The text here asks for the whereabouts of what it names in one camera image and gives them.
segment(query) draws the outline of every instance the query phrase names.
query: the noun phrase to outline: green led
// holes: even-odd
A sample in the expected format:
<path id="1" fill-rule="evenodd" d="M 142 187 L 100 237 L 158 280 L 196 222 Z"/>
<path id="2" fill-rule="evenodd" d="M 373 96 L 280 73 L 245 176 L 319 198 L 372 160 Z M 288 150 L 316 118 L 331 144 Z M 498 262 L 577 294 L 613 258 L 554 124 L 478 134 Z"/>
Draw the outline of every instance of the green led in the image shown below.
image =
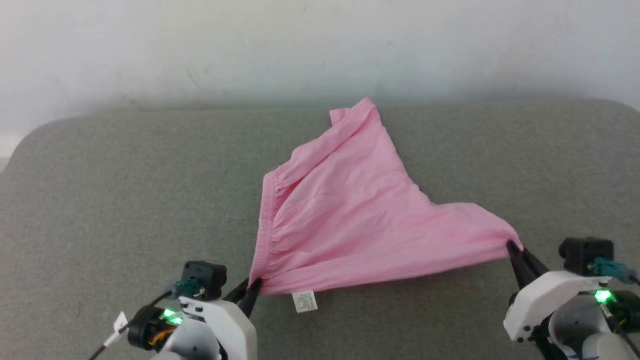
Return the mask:
<path id="1" fill-rule="evenodd" d="M 598 302 L 607 302 L 609 299 L 611 299 L 612 294 L 609 290 L 597 290 L 596 293 L 593 294 L 593 296 L 595 296 Z"/>
<path id="2" fill-rule="evenodd" d="M 175 311 L 173 311 L 173 310 L 171 310 L 171 309 L 165 309 L 165 310 L 164 310 L 164 313 L 163 313 L 163 316 L 164 316 L 165 318 L 168 318 L 168 317 L 171 317 L 171 315 L 173 315 L 173 314 L 175 314 Z"/>

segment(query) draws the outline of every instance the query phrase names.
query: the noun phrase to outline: white wall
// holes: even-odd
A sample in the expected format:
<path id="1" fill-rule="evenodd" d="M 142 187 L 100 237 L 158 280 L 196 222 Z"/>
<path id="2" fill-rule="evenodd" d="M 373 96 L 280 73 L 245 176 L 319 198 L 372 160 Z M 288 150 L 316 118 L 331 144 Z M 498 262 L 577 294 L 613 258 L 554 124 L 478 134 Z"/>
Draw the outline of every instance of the white wall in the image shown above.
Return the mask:
<path id="1" fill-rule="evenodd" d="M 637 0 L 5 0 L 0 150 L 113 109 L 597 97 L 640 108 Z"/>

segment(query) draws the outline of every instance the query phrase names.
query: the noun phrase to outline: gathered fabric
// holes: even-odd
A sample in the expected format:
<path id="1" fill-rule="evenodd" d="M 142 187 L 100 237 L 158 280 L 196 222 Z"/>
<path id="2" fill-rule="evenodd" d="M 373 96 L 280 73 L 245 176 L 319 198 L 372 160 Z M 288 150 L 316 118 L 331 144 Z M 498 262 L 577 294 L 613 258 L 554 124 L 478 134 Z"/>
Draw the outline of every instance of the gathered fabric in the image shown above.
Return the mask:
<path id="1" fill-rule="evenodd" d="M 409 178 L 369 99 L 330 111 L 332 126 L 264 176 L 250 283 L 263 295 L 444 272 L 522 244 L 472 203 L 434 204 Z"/>

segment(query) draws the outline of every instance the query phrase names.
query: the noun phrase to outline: gray table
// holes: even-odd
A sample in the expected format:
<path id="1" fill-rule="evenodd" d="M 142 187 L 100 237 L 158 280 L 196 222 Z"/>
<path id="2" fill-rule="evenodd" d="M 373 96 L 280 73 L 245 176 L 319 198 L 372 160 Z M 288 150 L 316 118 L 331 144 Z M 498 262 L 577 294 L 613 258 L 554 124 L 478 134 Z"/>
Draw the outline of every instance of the gray table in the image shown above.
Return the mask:
<path id="1" fill-rule="evenodd" d="M 435 202 L 505 218 L 552 268 L 565 236 L 640 265 L 640 114 L 610 101 L 382 108 Z M 120 113 L 31 133 L 0 175 L 3 359 L 85 359 L 189 259 L 249 271 L 262 176 L 330 126 L 326 110 Z M 508 261 L 326 291 L 297 315 L 262 297 L 261 359 L 536 359 L 502 329 Z M 101 359 L 146 359 L 118 343 Z"/>

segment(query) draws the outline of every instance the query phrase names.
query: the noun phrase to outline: pink shorts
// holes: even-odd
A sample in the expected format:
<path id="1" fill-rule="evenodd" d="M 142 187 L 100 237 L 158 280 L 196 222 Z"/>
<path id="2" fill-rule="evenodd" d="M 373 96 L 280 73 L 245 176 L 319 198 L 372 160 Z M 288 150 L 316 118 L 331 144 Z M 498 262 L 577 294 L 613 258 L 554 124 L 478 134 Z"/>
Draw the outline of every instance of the pink shorts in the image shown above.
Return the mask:
<path id="1" fill-rule="evenodd" d="M 433 204 L 409 178 L 369 99 L 264 176 L 250 282 L 261 293 L 435 274 L 507 256 L 514 229 L 476 204 Z"/>

